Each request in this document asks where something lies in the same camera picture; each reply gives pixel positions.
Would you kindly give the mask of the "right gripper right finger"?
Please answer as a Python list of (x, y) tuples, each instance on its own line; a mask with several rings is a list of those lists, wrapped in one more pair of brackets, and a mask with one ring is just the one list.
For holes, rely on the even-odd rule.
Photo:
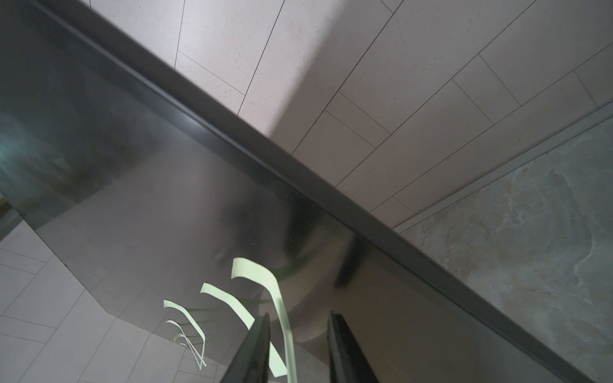
[(327, 322), (327, 344), (330, 382), (379, 382), (346, 320), (334, 311)]

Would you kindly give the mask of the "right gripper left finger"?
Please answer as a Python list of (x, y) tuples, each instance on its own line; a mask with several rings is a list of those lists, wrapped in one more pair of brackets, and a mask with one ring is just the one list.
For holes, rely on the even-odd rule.
[(220, 383), (265, 383), (268, 381), (270, 318), (259, 316), (231, 361)]

